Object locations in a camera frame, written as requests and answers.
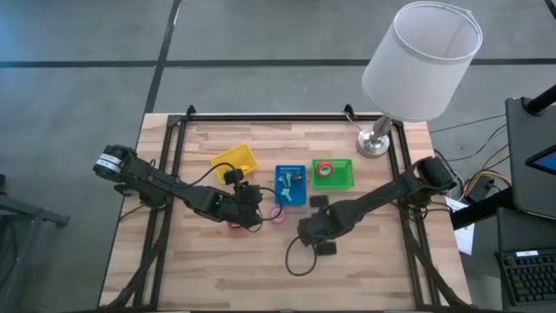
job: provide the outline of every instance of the monitor screen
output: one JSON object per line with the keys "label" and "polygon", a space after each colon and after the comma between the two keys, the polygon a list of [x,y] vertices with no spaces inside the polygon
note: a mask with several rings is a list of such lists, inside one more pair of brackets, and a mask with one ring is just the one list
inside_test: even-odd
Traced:
{"label": "monitor screen", "polygon": [[556,145],[529,157],[526,164],[537,170],[556,175]]}

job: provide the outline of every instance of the gray floor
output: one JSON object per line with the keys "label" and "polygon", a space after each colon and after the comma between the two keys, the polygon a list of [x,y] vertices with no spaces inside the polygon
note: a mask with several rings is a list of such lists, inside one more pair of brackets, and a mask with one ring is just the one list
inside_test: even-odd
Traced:
{"label": "gray floor", "polygon": [[[401,0],[188,0],[169,59],[369,58]],[[470,9],[485,33],[481,58],[556,57],[556,20],[542,0],[450,1]],[[4,0],[0,61],[156,60],[172,0]],[[155,112],[374,110],[361,97],[362,67],[166,69]],[[122,199],[92,164],[107,143],[136,144],[153,68],[0,69],[0,173],[18,199],[71,215],[46,228],[21,306],[61,312],[95,307]],[[474,153],[505,123],[507,97],[554,84],[556,65],[472,66],[451,105],[429,123],[447,158]],[[506,143],[469,162],[468,178]],[[508,162],[495,168],[509,175]],[[493,221],[477,227],[462,256],[473,302],[499,308]]]}

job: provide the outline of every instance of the yellow basket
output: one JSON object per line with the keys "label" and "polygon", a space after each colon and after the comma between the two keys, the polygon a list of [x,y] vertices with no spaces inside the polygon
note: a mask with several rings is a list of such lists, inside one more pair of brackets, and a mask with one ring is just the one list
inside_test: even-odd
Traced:
{"label": "yellow basket", "polygon": [[[258,166],[253,152],[246,143],[240,144],[232,150],[228,150],[219,156],[215,156],[212,160],[210,160],[210,162],[212,163],[212,166],[222,162],[231,163],[236,169],[243,170],[243,175],[252,173]],[[224,174],[229,170],[230,168],[228,166],[219,166],[216,168],[216,175],[222,183],[225,183]]]}

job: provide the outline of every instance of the silver lamp base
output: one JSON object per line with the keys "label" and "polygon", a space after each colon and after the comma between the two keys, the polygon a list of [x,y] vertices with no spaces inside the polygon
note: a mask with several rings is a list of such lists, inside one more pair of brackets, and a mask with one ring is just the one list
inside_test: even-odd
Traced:
{"label": "silver lamp base", "polygon": [[368,158],[380,157],[390,146],[388,132],[392,120],[388,117],[381,117],[373,125],[373,128],[364,129],[357,136],[357,150],[359,153]]}

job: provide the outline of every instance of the lamp base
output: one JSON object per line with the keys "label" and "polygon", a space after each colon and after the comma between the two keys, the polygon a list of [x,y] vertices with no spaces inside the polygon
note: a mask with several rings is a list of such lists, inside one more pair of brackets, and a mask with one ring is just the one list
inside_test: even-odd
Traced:
{"label": "lamp base", "polygon": [[376,137],[373,129],[364,129],[357,136],[357,151],[368,158],[376,158],[382,156],[390,146],[388,136]]}

